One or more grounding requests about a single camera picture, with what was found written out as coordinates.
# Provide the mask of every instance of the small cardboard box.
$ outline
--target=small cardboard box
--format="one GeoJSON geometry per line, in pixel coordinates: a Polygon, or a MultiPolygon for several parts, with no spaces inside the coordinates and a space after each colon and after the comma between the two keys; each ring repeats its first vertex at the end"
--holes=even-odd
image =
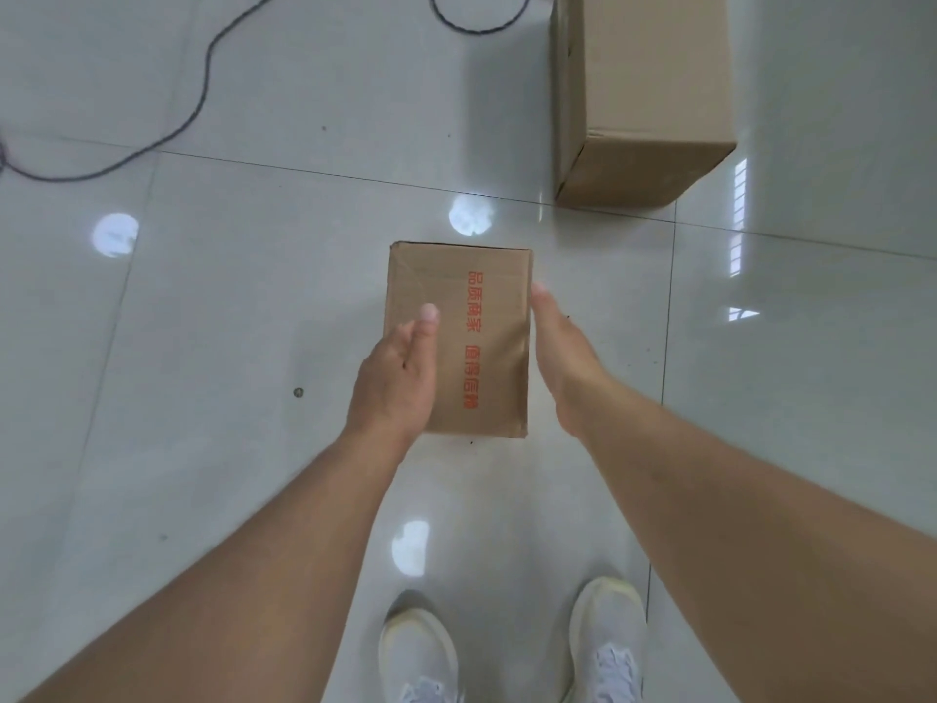
{"type": "Polygon", "coordinates": [[[436,405],[427,431],[527,436],[529,249],[397,242],[384,334],[439,308],[436,405]]]}
{"type": "Polygon", "coordinates": [[[669,204],[735,147],[725,0],[556,0],[556,202],[669,204]]]}

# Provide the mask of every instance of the shoe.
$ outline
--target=shoe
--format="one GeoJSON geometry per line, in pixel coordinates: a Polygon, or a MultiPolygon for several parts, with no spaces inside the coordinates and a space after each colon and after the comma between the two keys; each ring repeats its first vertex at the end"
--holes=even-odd
{"type": "Polygon", "coordinates": [[[387,703],[459,703],[455,647],[425,609],[408,609],[384,624],[378,671],[387,703]]]}
{"type": "Polygon", "coordinates": [[[612,578],[589,582],[572,606],[573,679],[564,703],[640,703],[647,636],[634,587],[612,578]]]}

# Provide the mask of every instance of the fingernail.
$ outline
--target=fingernail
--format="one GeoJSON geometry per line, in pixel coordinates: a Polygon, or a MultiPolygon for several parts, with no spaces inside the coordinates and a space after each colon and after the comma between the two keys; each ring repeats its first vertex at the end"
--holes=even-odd
{"type": "Polygon", "coordinates": [[[420,306],[420,320],[424,320],[427,323],[438,323],[439,308],[432,304],[423,304],[420,306]]]}

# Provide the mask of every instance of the shoelace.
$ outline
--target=shoelace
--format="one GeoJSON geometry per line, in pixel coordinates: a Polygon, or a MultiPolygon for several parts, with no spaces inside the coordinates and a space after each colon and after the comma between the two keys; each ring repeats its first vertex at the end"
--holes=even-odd
{"type": "Polygon", "coordinates": [[[630,649],[616,649],[611,643],[595,652],[598,679],[595,685],[596,703],[635,703],[637,691],[637,662],[630,649]]]}
{"type": "Polygon", "coordinates": [[[407,686],[400,703],[455,703],[455,699],[446,697],[442,683],[420,676],[415,686],[407,686]]]}

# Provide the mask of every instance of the floor tile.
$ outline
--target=floor tile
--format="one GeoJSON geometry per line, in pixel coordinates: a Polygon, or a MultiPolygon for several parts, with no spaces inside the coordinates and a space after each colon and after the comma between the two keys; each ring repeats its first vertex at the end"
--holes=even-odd
{"type": "Polygon", "coordinates": [[[937,0],[729,0],[738,150],[676,220],[937,257],[937,0]]]}
{"type": "MultiPolygon", "coordinates": [[[[396,240],[532,248],[535,274],[606,363],[660,398],[670,223],[173,154],[148,222],[53,592],[47,668],[334,438],[380,337],[396,240]]],[[[379,695],[378,632],[414,588],[451,628],[473,697],[558,700],[571,602],[602,572],[646,590],[646,557],[532,369],[528,438],[425,436],[401,467],[326,698],[379,695]]]]}
{"type": "Polygon", "coordinates": [[[156,140],[195,1],[0,0],[0,129],[134,147],[156,140]]]}
{"type": "MultiPolygon", "coordinates": [[[[203,0],[173,122],[209,40],[253,0],[203,0]]],[[[523,0],[439,0],[492,26],[523,0]]],[[[212,93],[178,152],[550,203],[550,0],[509,30],[457,34],[428,0],[273,0],[218,46],[212,93]]],[[[673,220],[673,206],[626,213],[673,220]]]]}
{"type": "MultiPolygon", "coordinates": [[[[14,137],[39,165],[114,148],[14,137]]],[[[0,700],[35,682],[29,652],[64,537],[153,161],[91,185],[0,177],[0,700]]]]}
{"type": "MultiPolygon", "coordinates": [[[[931,259],[677,225],[664,404],[937,535],[935,299],[931,259]]],[[[659,584],[649,691],[725,700],[659,584]]]]}

